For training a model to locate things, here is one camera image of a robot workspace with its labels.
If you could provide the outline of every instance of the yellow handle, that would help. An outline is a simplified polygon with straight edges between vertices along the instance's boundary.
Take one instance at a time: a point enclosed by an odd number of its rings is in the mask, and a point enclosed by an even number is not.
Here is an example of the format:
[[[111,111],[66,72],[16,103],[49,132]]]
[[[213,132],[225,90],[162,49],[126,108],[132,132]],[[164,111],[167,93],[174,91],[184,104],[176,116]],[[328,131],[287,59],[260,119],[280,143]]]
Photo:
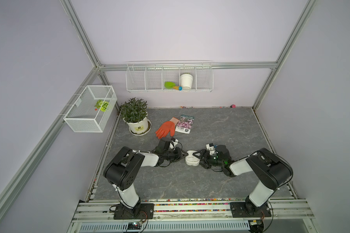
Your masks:
[[[172,88],[173,88],[173,89],[176,89],[176,90],[179,90],[179,91],[182,90],[182,87],[181,87],[181,86],[173,86]]]

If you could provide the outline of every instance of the wire basket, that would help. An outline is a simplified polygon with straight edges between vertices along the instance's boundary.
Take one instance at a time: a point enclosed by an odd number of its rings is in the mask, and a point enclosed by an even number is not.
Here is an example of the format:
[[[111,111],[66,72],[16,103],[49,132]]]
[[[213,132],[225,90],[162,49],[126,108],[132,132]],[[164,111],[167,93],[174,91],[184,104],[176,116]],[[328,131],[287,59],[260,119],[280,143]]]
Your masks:
[[[74,132],[103,132],[117,101],[112,86],[86,86],[64,121]]]
[[[166,89],[165,82],[174,82],[180,86],[180,76],[188,73],[193,76],[193,83],[190,90],[212,91],[214,76],[211,64],[200,64],[188,66],[186,64],[161,66],[129,66],[126,71],[126,85],[129,92],[158,92],[178,91]]]

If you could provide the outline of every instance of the white cup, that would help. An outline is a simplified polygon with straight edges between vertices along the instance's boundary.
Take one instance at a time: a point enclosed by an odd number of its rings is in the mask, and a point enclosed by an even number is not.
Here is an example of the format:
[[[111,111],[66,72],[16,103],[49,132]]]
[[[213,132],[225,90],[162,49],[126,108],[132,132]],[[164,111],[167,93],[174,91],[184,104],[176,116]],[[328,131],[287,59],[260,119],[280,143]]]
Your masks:
[[[193,76],[185,73],[180,76],[180,86],[183,88],[182,91],[187,91],[192,89]]]

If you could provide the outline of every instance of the marble surface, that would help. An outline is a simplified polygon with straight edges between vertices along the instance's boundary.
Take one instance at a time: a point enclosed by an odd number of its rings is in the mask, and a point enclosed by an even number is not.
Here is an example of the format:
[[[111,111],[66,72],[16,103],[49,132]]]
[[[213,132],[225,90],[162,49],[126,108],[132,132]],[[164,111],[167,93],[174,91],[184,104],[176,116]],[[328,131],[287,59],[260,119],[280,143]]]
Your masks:
[[[268,148],[249,107],[148,109],[148,119],[152,122],[150,132],[144,136],[133,136],[121,120],[105,165],[123,146],[141,151],[153,150],[159,142],[155,131],[163,122],[181,114],[195,117],[190,134],[175,132],[174,137],[182,143],[185,151],[206,148],[208,143],[226,145],[232,159],[238,160],[263,147]],[[141,199],[245,198],[253,191],[258,181],[253,172],[230,178],[222,172],[206,170],[201,166],[188,166],[185,160],[182,160],[165,168],[140,168],[134,185]],[[283,186],[273,196],[289,197],[290,193],[287,187]],[[102,176],[94,199],[119,199],[119,196]]]

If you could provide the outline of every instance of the aluminum frame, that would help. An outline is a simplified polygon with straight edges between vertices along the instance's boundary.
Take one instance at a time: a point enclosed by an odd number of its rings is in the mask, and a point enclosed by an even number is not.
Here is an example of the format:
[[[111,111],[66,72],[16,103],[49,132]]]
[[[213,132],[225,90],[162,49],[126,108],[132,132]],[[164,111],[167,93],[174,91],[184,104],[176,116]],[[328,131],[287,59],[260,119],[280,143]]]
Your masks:
[[[14,203],[15,199],[18,197],[19,193],[24,188],[27,181],[30,179],[31,175],[39,165],[39,163],[42,161],[42,158],[47,153],[48,149],[56,139],[57,135],[61,131],[64,121],[63,121],[63,114],[67,112],[67,110],[70,107],[70,104],[74,103],[80,92],[82,91],[82,87],[92,84],[94,78],[98,76],[102,83],[104,85],[110,85],[109,81],[105,75],[106,71],[125,71],[127,69],[127,65],[122,64],[112,64],[112,65],[103,65],[100,63],[99,59],[97,58],[97,55],[92,47],[92,44],[90,43],[86,32],[84,31],[83,26],[81,25],[79,18],[77,14],[75,13],[75,10],[70,2],[70,0],[60,0],[67,15],[70,18],[70,22],[74,26],[76,33],[78,34],[94,68],[92,71],[88,74],[86,79],[82,82],[80,87],[77,89],[73,97],[69,100],[67,105],[64,107],[64,109],[61,111],[61,114],[55,119],[51,127],[47,130],[45,135],[42,137],[40,142],[37,144],[37,146],[34,148],[34,150],[31,152],[29,157],[26,159],[26,161],[23,163],[23,165],[20,167],[18,172],[14,175],[13,179],[9,182],[9,184],[5,187],[3,192],[0,194],[0,221],[4,218],[5,214],[8,212],[11,205]],[[283,63],[285,62],[286,58],[288,57],[288,54],[290,53],[290,50],[292,49],[296,39],[298,38],[298,35],[303,29],[303,26],[307,22],[313,7],[315,6],[317,0],[308,0],[296,26],[294,27],[287,43],[285,44],[284,49],[279,55],[279,58],[276,62],[236,62],[236,63],[214,63],[213,69],[253,69],[253,68],[270,68],[272,69],[269,77],[267,78],[264,86],[262,87],[254,105],[253,109],[256,110],[259,105],[261,104],[263,98],[265,97],[267,91],[269,90],[270,86],[272,85],[272,82],[275,80],[275,77],[279,73],[280,69],[283,66]],[[112,133],[109,134],[109,138],[107,142],[110,142],[112,139]],[[104,150],[103,156],[101,160],[104,160],[104,157],[106,157],[108,153],[108,150]],[[69,230],[75,229],[76,225],[70,226]]]
[[[152,221],[171,221],[178,223],[181,221],[236,221],[236,220],[256,220],[259,218],[233,218],[230,210],[224,211],[190,211],[190,212],[157,212],[173,210],[218,210],[225,209],[226,205],[219,203],[244,202],[244,198],[227,201],[148,201],[145,203],[154,204],[154,215]],[[118,200],[100,203],[79,203],[73,216],[68,232],[78,233],[82,223],[112,223],[126,222],[126,220],[114,220],[112,205],[118,204]],[[309,229],[314,229],[316,224],[313,212],[305,199],[271,199],[273,208],[273,219],[303,219]]]
[[[106,161],[106,158],[109,154],[110,148],[113,144],[115,132],[117,131],[118,123],[120,120],[121,120],[121,114],[116,116],[116,119],[113,123],[112,129],[110,130],[109,136],[106,140],[105,148],[103,150],[102,156],[101,156],[101,158],[98,162],[98,165],[97,165],[95,176],[93,177],[91,185],[89,186],[87,196],[85,198],[85,202],[89,202],[91,199],[94,198],[94,194],[96,193],[96,189],[98,187],[97,184],[98,184],[100,177],[101,177],[101,174],[104,170],[105,161]]]
[[[202,66],[203,63],[158,63],[158,66]],[[101,71],[126,71],[127,70],[127,64],[103,64],[99,68]],[[129,65],[133,67],[142,67],[143,64],[133,64]],[[276,62],[221,62],[221,63],[212,63],[211,67],[212,69],[263,69],[263,68],[269,68],[274,69],[276,68],[277,63]]]
[[[293,48],[293,45],[295,44],[298,36],[303,30],[303,27],[305,26],[308,18],[310,17],[314,6],[316,5],[318,0],[308,0],[306,3],[306,6],[304,7],[301,16],[299,17],[296,25],[294,26],[293,31],[291,32],[289,39],[287,40],[284,48],[282,49],[279,57],[276,60],[277,67],[271,70],[268,78],[266,79],[265,83],[263,84],[263,87],[261,88],[261,91],[259,92],[257,99],[255,100],[253,104],[253,109],[257,110],[259,108],[259,105],[262,103],[263,99],[265,98],[268,90],[270,89],[272,83],[275,81],[275,78],[279,74],[281,68],[283,67],[283,64],[285,63],[286,59],[288,58],[288,55]]]

